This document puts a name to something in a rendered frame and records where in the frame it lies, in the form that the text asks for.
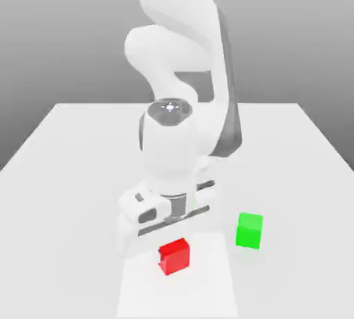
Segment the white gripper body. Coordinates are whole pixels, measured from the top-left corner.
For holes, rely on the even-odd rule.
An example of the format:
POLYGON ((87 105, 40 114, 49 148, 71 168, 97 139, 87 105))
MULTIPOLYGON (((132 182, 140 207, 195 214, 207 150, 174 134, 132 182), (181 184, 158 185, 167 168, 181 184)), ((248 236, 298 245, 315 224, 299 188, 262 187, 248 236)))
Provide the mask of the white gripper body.
POLYGON ((140 238, 154 242, 162 229, 209 212, 215 198, 214 180, 142 180, 118 199, 118 253, 125 257, 140 238))

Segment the small red cube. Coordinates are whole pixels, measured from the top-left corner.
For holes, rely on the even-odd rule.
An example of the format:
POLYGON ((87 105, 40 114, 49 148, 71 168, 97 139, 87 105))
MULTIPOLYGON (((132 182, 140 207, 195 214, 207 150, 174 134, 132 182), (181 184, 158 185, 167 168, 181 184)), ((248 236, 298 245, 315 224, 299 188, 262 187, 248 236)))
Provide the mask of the small red cube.
POLYGON ((190 246, 184 238, 161 246, 159 266, 165 275, 170 275, 189 266, 190 246))

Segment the small green cube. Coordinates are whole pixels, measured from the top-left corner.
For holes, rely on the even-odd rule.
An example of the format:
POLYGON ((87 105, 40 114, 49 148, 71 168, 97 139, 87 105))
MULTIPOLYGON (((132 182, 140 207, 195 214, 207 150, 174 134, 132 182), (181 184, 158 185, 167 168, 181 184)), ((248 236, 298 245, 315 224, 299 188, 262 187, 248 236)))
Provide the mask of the small green cube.
POLYGON ((241 212, 236 227, 235 244, 246 248, 259 249, 262 228, 262 215, 241 212))

